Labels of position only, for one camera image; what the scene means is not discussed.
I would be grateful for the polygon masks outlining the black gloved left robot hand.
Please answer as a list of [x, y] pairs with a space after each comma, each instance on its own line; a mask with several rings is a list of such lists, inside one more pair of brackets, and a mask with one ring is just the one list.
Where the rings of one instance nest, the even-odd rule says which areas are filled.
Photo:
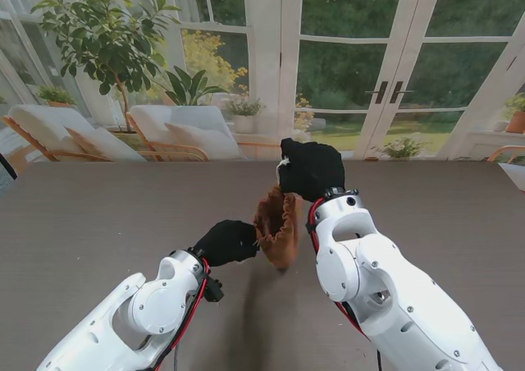
[[259, 251], [255, 227], [239, 220], [223, 220], [215, 224], [192, 247], [192, 252], [205, 259], [210, 267], [241, 263]]

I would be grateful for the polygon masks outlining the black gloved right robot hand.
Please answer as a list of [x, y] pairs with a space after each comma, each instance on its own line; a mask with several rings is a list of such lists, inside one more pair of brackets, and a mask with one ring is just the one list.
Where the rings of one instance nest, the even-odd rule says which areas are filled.
[[323, 198], [327, 191], [345, 191], [342, 157], [327, 144], [283, 139], [276, 172], [283, 193], [295, 193], [311, 203]]

